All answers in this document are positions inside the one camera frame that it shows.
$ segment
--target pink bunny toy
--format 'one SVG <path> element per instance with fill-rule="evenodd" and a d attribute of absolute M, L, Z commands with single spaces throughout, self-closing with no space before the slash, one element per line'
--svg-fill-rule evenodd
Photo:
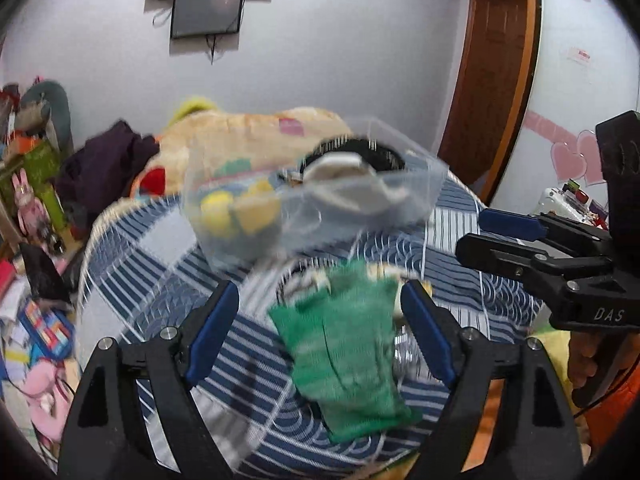
<path fill-rule="evenodd" d="M 18 206 L 18 224 L 20 231 L 33 240 L 40 240 L 38 227 L 41 223 L 49 222 L 49 213 L 42 205 L 42 202 L 33 193 L 33 187 L 27 180 L 27 173 L 24 168 L 20 170 L 20 177 L 16 173 L 11 181 L 15 189 L 15 205 Z"/>

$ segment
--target metal screw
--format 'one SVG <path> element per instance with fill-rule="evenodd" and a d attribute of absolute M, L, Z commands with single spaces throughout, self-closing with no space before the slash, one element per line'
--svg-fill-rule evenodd
<path fill-rule="evenodd" d="M 540 339 L 536 339 L 535 337 L 527 338 L 527 346 L 532 350 L 542 350 L 542 343 Z"/>
<path fill-rule="evenodd" d="M 113 344 L 112 338 L 103 337 L 102 339 L 100 339 L 100 341 L 98 341 L 98 348 L 100 350 L 108 350 L 109 348 L 111 348 L 112 344 Z"/>
<path fill-rule="evenodd" d="M 160 337 L 167 341 L 171 341 L 178 334 L 178 329 L 175 326 L 165 326 L 160 331 Z"/>
<path fill-rule="evenodd" d="M 474 339 L 478 339 L 480 333 L 475 328 L 468 326 L 460 332 L 462 339 L 466 339 L 467 341 L 473 341 Z"/>

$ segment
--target green cloth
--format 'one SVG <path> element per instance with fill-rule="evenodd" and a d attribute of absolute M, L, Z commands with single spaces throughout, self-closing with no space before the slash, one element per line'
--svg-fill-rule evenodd
<path fill-rule="evenodd" d="M 364 262 L 327 272 L 323 289 L 270 316 L 292 355 L 300 394 L 320 406 L 331 442 L 421 420 L 398 394 L 392 313 L 398 282 L 372 281 Z"/>

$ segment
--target door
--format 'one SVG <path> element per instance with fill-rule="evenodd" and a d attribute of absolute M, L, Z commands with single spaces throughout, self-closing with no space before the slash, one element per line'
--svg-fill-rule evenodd
<path fill-rule="evenodd" d="M 438 156 L 468 186 L 488 173 L 514 101 L 527 0 L 471 0 L 462 62 Z"/>

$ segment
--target pink heart decoration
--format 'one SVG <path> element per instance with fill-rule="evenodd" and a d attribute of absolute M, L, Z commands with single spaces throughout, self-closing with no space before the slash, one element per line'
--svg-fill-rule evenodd
<path fill-rule="evenodd" d="M 587 186 L 604 182 L 600 150 L 595 134 L 589 131 L 580 132 L 580 135 L 578 135 L 578 153 L 583 155 L 587 161 L 587 171 L 584 173 L 584 180 Z"/>
<path fill-rule="evenodd" d="M 558 182 L 566 182 L 570 178 L 576 180 L 587 171 L 587 161 L 579 153 L 573 153 L 564 142 L 556 142 L 551 146 L 551 161 L 554 164 Z"/>

